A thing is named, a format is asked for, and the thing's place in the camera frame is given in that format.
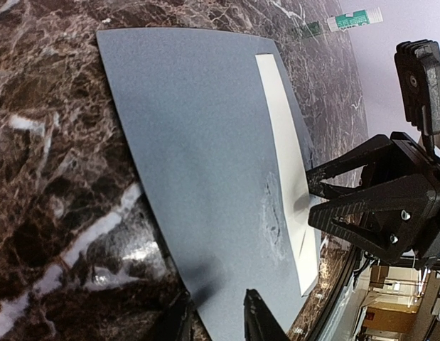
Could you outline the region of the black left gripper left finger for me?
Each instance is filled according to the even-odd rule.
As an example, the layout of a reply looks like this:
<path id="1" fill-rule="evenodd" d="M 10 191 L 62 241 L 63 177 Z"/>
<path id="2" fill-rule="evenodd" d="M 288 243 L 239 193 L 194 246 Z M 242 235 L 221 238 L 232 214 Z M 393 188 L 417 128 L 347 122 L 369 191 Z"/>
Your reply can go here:
<path id="1" fill-rule="evenodd" d="M 193 340 L 193 301 L 189 292 L 180 293 L 155 323 L 153 340 Z"/>

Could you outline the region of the blue-grey envelope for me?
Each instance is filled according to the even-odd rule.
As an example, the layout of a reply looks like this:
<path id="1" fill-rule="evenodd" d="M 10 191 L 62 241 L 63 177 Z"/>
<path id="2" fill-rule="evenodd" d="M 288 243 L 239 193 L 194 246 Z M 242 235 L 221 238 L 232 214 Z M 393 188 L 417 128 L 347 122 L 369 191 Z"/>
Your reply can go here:
<path id="1" fill-rule="evenodd" d="M 242 340 L 259 292 L 283 330 L 303 307 L 256 56 L 272 54 L 305 171 L 312 142 L 275 42 L 192 28 L 99 31 L 97 44 L 144 192 L 214 340 Z"/>

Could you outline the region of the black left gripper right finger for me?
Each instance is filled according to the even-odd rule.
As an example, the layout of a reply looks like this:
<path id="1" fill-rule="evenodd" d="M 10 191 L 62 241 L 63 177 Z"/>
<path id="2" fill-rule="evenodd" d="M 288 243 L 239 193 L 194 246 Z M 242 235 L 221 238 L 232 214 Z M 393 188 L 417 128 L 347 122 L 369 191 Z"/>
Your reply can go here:
<path id="1" fill-rule="evenodd" d="M 257 290 L 247 289 L 244 299 L 245 339 L 247 341 L 288 341 Z"/>

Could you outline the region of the white letter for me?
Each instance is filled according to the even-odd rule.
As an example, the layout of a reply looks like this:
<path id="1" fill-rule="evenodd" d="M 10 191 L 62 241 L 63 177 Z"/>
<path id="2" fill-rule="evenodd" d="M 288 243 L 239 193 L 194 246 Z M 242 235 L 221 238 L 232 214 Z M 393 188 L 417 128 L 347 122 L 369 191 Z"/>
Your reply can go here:
<path id="1" fill-rule="evenodd" d="M 277 62 L 272 54 L 259 54 L 256 61 L 272 125 L 284 218 L 304 297 L 318 278 L 316 237 L 308 225 L 310 197 L 304 162 Z"/>

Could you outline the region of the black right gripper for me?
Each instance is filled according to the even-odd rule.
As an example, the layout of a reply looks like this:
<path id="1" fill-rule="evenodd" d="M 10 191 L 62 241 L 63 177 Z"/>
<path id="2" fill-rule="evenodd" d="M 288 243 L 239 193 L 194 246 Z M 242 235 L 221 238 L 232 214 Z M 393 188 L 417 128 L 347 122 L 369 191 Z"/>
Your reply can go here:
<path id="1" fill-rule="evenodd" d="M 406 134 L 378 134 L 306 171 L 308 187 L 361 166 L 364 190 L 312 207 L 309 225 L 388 264 L 413 251 L 418 267 L 431 267 L 440 257 L 440 164 Z"/>

